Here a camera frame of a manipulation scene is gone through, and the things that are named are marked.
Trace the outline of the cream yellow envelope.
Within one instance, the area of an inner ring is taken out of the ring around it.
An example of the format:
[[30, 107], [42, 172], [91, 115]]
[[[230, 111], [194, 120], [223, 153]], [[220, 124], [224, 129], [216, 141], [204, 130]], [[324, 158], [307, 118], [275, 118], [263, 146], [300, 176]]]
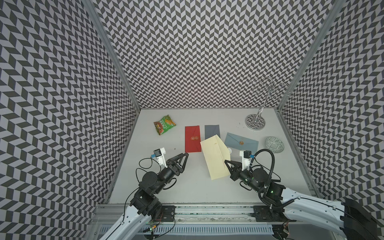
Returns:
[[201, 142], [211, 180], [220, 179], [230, 175], [225, 160], [231, 159], [227, 146], [218, 135], [214, 135]]

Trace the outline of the red envelope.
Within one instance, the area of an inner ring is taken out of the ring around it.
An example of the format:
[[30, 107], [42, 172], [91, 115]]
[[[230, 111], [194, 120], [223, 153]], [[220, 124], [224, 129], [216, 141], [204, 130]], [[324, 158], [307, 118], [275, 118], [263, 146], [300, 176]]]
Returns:
[[201, 134], [199, 126], [185, 127], [185, 152], [198, 153], [201, 152]]

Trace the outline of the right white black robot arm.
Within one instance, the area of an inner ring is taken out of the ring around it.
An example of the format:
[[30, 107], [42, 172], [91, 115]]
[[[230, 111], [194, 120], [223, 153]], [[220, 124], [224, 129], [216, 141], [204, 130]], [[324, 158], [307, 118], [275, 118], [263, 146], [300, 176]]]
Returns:
[[240, 180], [257, 192], [271, 211], [286, 219], [312, 224], [348, 240], [377, 240], [378, 222], [353, 199], [331, 201], [301, 194], [270, 179], [264, 168], [244, 169], [242, 163], [225, 161], [232, 180]]

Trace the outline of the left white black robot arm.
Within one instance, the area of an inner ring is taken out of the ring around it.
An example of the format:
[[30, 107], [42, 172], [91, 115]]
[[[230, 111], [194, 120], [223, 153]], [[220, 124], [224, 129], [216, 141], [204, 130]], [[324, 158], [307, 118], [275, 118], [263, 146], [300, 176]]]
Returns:
[[160, 171], [146, 172], [139, 186], [131, 195], [130, 204], [124, 204], [122, 216], [101, 237], [102, 240], [131, 240], [146, 224], [161, 220], [162, 203], [157, 198], [172, 179], [182, 174], [186, 168], [188, 153], [181, 153], [168, 160], [165, 159], [165, 149], [157, 149], [149, 158], [156, 162]]

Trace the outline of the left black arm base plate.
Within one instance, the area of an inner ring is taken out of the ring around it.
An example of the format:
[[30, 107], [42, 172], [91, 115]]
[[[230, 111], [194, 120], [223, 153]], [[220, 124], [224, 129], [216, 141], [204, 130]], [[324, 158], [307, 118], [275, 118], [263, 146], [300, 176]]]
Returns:
[[176, 206], [165, 205], [157, 208], [151, 215], [152, 220], [160, 223], [170, 223], [175, 220]]

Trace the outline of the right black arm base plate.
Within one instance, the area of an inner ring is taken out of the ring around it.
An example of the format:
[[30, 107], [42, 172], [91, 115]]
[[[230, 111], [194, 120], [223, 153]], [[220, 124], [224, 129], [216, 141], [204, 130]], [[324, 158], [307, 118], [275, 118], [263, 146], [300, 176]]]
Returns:
[[270, 209], [268, 206], [253, 206], [251, 217], [257, 222], [281, 222], [291, 221], [284, 215], [283, 209]]

